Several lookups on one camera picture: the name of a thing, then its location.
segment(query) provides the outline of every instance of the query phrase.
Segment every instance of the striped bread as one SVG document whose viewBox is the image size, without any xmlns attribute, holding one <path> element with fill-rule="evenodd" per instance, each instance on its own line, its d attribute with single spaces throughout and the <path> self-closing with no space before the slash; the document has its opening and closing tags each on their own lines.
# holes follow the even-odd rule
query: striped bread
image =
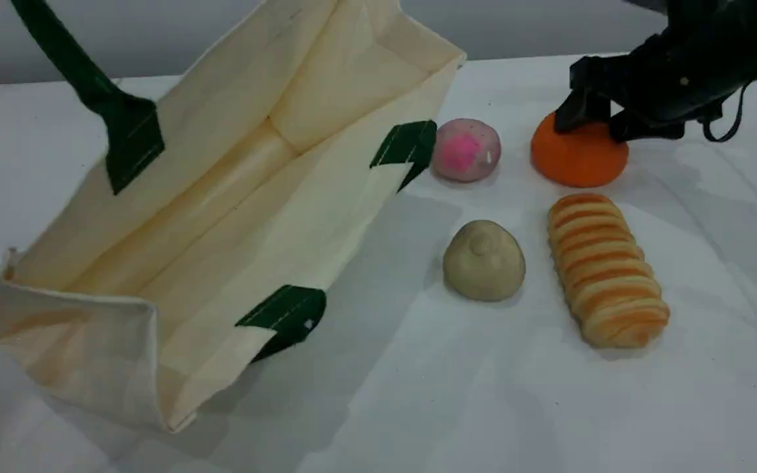
<svg viewBox="0 0 757 473">
<path fill-rule="evenodd" d="M 602 195 L 573 194 L 549 212 L 550 245 L 565 299 L 595 347 L 642 348 L 670 311 L 621 210 Z"/>
</svg>

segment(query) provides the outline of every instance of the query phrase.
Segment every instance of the pink spot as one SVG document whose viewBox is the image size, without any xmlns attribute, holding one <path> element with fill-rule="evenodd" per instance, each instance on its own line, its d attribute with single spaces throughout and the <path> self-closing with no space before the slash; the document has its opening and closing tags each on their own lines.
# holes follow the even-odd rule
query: pink spot
<svg viewBox="0 0 757 473">
<path fill-rule="evenodd" d="M 444 145 L 444 162 L 447 167 L 465 173 L 480 149 L 480 143 L 472 135 L 457 135 Z"/>
</svg>

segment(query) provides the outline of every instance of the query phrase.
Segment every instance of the white tablecloth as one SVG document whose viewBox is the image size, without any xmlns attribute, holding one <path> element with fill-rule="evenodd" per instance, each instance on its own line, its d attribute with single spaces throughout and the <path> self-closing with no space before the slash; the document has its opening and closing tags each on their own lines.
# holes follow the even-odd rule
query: white tablecloth
<svg viewBox="0 0 757 473">
<path fill-rule="evenodd" d="M 574 60 L 468 63 L 440 121 L 493 125 L 497 173 L 473 185 L 424 173 L 375 221 L 309 340 L 254 365 L 183 433 L 62 406 L 0 354 L 0 471 L 757 471 L 757 84 L 738 137 L 713 145 L 691 126 L 681 141 L 633 143 L 601 189 L 672 315 L 646 350 L 599 352 L 580 340 L 547 248 L 545 212 L 569 191 L 528 162 Z M 156 98 L 175 80 L 121 86 Z M 0 255 L 54 218 L 104 140 L 66 84 L 0 87 Z M 520 296 L 472 303 L 442 284 L 442 250 L 471 219 L 519 240 Z"/>
</svg>

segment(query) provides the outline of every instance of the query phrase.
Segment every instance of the cream tote bag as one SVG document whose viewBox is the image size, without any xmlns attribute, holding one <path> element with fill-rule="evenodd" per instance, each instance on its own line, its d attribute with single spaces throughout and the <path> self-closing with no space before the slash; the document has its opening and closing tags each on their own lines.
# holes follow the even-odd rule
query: cream tote bag
<svg viewBox="0 0 757 473">
<path fill-rule="evenodd" d="M 398 0 L 267 0 L 158 100 L 12 0 L 107 125 L 63 212 L 0 269 L 0 349 L 46 392 L 176 432 L 306 338 L 385 201 L 429 164 L 465 55 Z"/>
</svg>

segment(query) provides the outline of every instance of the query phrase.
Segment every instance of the orange bun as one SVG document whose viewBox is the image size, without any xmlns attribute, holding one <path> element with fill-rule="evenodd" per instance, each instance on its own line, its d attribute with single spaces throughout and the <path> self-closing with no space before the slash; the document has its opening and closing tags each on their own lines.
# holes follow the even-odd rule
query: orange bun
<svg viewBox="0 0 757 473">
<path fill-rule="evenodd" d="M 588 188 L 607 185 L 627 165 L 627 143 L 615 143 L 605 123 L 589 123 L 559 135 L 553 113 L 539 124 L 531 140 L 531 162 L 540 174 L 560 185 Z"/>
</svg>

